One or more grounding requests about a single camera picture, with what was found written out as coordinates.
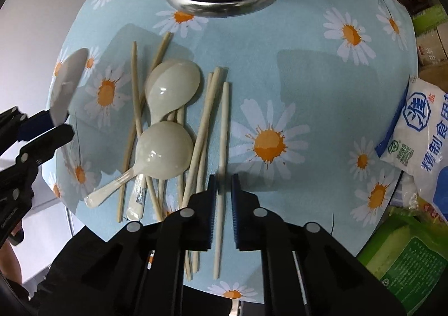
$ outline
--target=white plastic spoon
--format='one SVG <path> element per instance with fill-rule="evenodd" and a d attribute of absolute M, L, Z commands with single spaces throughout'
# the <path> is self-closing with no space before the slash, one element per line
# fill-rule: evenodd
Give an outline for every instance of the white plastic spoon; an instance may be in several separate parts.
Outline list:
<path fill-rule="evenodd" d="M 89 194 L 86 205 L 99 206 L 115 190 L 140 173 L 157 179 L 169 179 L 183 173 L 190 165 L 193 142 L 177 123 L 162 121 L 146 129 L 135 148 L 135 163 L 111 183 Z"/>
<path fill-rule="evenodd" d="M 198 90 L 200 80 L 199 67 L 190 60 L 168 59 L 154 68 L 145 82 L 151 125 L 160 122 L 165 115 L 189 102 Z M 129 220 L 139 220 L 143 216 L 146 185 L 144 175 L 138 175 L 126 211 Z M 160 180 L 158 192 L 162 198 L 164 186 L 165 182 Z"/>
<path fill-rule="evenodd" d="M 199 67 L 190 60 L 169 59 L 159 64 L 145 83 L 151 125 L 189 102 L 200 81 Z"/>

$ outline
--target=blue logo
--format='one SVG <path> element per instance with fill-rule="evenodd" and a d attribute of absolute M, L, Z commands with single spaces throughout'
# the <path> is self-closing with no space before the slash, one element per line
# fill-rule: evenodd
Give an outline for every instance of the blue logo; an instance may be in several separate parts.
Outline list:
<path fill-rule="evenodd" d="M 428 99 L 421 92 L 414 92 L 403 109 L 403 117 L 409 128 L 422 131 L 428 125 L 431 108 Z"/>

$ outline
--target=salt bag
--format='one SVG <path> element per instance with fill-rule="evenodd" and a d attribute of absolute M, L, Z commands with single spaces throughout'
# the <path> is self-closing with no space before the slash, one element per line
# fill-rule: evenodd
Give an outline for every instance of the salt bag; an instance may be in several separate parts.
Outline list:
<path fill-rule="evenodd" d="M 381 160 L 413 176 L 420 196 L 442 215 L 448 214 L 447 131 L 448 94 L 409 78 L 406 103 Z"/>

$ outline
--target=spoon handle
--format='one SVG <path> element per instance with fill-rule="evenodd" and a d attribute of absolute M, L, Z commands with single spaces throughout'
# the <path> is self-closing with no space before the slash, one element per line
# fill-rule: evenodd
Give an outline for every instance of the spoon handle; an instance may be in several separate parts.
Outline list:
<path fill-rule="evenodd" d="M 121 176 L 114 179 L 112 182 L 108 183 L 106 186 L 100 188 L 89 194 L 86 197 L 86 205 L 88 208 L 95 208 L 101 205 L 112 193 L 118 190 L 123 184 L 127 181 L 131 180 L 138 174 L 138 171 L 135 171 L 134 167 L 129 168 L 126 172 L 124 172 Z"/>
<path fill-rule="evenodd" d="M 134 188 L 129 198 L 126 217 L 131 221 L 138 221 L 143 217 L 145 206 L 146 178 L 144 174 L 139 174 L 135 179 Z"/>

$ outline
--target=table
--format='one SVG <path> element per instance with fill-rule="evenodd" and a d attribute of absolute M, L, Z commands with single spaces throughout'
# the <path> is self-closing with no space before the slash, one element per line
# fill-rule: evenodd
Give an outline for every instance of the table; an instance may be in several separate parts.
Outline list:
<path fill-rule="evenodd" d="M 203 76 L 217 65 L 227 68 L 228 173 L 240 173 L 243 188 L 285 221 L 318 222 L 357 254 L 400 175 L 378 159 L 373 146 L 386 133 L 409 75 L 417 74 L 406 10 L 395 0 L 277 0 L 256 13 L 206 19 L 175 11 L 165 0 L 87 0 L 58 58 L 90 48 L 70 108 L 76 135 L 68 149 L 76 175 L 69 174 L 58 151 L 43 166 L 43 177 L 104 240 L 124 225 L 116 222 L 118 193 L 93 210 L 80 200 L 120 173 L 133 125 L 131 42 L 138 43 L 143 84 L 166 31 L 174 33 L 166 59 L 191 59 Z M 186 109 L 195 132 L 203 99 L 204 94 Z M 214 119 L 208 173 L 218 167 L 219 127 Z M 127 197 L 131 190 L 130 182 Z M 175 210 L 175 179 L 168 182 L 166 197 L 165 210 Z M 142 222 L 154 221 L 148 200 Z M 262 303 L 260 255 L 235 250 L 229 200 L 217 281 L 213 253 L 212 248 L 201 254 L 200 271 L 187 284 Z"/>

